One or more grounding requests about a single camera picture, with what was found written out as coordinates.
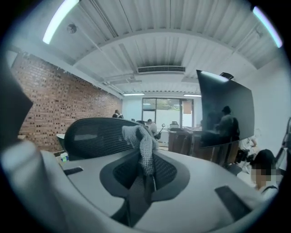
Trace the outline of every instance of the brick wall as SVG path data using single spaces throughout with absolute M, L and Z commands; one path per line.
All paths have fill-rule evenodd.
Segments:
M 33 55 L 19 54 L 11 70 L 33 101 L 20 134 L 40 149 L 60 151 L 56 134 L 75 120 L 111 117 L 121 110 L 122 101 L 114 95 Z

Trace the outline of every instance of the fluorescent light strip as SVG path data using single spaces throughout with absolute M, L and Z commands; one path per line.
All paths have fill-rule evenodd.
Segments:
M 206 72 L 206 71 L 201 71 L 201 74 L 207 75 L 207 76 L 209 76 L 209 77 L 211 77 L 213 79 L 216 79 L 218 81 L 221 81 L 221 82 L 227 82 L 227 81 L 229 81 L 228 78 L 222 77 L 220 75 L 212 74 L 212 73 L 209 73 L 209 72 Z
M 124 96 L 143 96 L 144 93 L 135 93 L 135 94 L 123 94 Z
M 253 9 L 253 13 L 255 16 L 262 22 L 262 24 L 267 28 L 268 32 L 272 36 L 273 40 L 275 41 L 278 48 L 283 45 L 281 38 L 279 37 L 278 33 L 276 32 L 275 28 L 273 27 L 272 23 L 267 19 L 264 13 L 255 6 Z
M 43 42 L 46 44 L 50 44 L 51 39 L 53 38 L 53 35 L 55 31 L 58 29 L 60 23 L 63 21 L 63 19 L 66 17 L 66 15 L 69 13 L 69 11 L 77 5 L 79 0 L 65 0 L 58 10 L 55 12 L 53 18 L 50 21 L 50 24 L 48 25 L 44 38 L 42 39 Z
M 188 95 L 188 94 L 184 94 L 184 96 L 201 97 L 201 95 Z

